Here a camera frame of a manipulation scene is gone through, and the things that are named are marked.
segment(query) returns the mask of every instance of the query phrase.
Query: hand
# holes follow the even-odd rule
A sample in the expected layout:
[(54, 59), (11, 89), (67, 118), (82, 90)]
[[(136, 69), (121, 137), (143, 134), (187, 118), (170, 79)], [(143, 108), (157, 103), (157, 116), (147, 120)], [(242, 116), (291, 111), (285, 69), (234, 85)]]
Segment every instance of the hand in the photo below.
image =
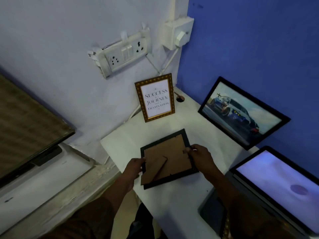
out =
[(205, 176), (219, 172), (207, 148), (194, 144), (186, 148), (186, 152), (193, 157), (197, 169)]
[(124, 169), (124, 172), (122, 173), (120, 179), (127, 183), (127, 192), (133, 189), (134, 180), (139, 177), (138, 173), (142, 171), (141, 166), (144, 162), (144, 158), (132, 158), (126, 165), (126, 168)]

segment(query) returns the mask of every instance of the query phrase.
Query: desk surface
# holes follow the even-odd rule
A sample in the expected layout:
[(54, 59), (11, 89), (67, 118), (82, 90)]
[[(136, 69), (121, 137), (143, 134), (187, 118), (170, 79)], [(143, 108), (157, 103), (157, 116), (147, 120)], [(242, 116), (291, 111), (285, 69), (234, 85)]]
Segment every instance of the desk surface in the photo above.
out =
[[(245, 151), (197, 112), (198, 103), (176, 87), (174, 90), (185, 97), (182, 103), (175, 101), (175, 114), (145, 123), (140, 112), (101, 140), (121, 172), (131, 158), (141, 157), (141, 147), (182, 128), (185, 128), (190, 144), (208, 148), (224, 174), (233, 163), (258, 150), (253, 147)], [(140, 184), (139, 177), (135, 180), (134, 191), (168, 238), (218, 238), (198, 213), (199, 206), (213, 188), (201, 173), (147, 190)]]

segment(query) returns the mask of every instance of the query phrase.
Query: light switch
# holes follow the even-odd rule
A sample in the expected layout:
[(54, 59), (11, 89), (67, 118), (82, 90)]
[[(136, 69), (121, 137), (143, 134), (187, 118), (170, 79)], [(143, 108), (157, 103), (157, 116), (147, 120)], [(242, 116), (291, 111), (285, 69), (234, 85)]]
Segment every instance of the light switch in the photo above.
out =
[(124, 61), (126, 61), (128, 59), (127, 49), (124, 48), (124, 49), (121, 50), (121, 52), (122, 52), (122, 56), (123, 56)]
[(129, 55), (129, 59), (133, 58), (133, 47), (132, 45), (127, 46), (127, 52)]

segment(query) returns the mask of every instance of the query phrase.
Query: framed car picture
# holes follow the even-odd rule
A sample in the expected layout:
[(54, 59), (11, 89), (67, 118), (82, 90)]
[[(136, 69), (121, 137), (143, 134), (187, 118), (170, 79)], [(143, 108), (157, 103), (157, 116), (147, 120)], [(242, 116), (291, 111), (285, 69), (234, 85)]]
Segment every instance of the framed car picture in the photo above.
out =
[(221, 76), (198, 112), (246, 150), (290, 121)]
[(175, 113), (172, 74), (135, 83), (145, 122)]

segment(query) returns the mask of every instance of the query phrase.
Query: blue wall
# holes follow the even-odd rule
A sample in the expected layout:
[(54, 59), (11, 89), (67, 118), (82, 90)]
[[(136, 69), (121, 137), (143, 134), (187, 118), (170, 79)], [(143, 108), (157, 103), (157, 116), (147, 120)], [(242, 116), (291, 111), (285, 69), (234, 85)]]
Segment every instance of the blue wall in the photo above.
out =
[(269, 145), (319, 177), (319, 0), (189, 0), (177, 87), (202, 103), (218, 76), (292, 120)]

